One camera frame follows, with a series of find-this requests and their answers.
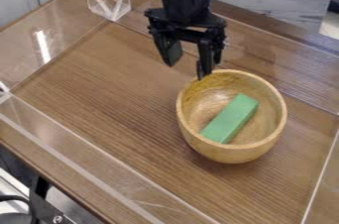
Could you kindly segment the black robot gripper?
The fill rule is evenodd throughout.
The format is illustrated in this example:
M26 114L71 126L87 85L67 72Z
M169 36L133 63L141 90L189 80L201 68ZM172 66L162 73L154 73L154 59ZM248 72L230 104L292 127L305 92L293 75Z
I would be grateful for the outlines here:
M226 22L209 9L209 0L161 0L161 8L143 12L147 32L167 66L173 66L182 55L181 41L197 45L197 78L212 73L214 63L221 60L225 47Z

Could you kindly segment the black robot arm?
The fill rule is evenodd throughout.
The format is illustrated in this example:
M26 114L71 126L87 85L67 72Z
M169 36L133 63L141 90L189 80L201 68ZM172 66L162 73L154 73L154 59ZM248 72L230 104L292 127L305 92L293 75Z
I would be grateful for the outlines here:
M162 61L167 66L178 61L181 41L196 44L196 74L202 79L221 62L226 21L212 13L210 0L161 0L161 3L162 7L146 9L143 16Z

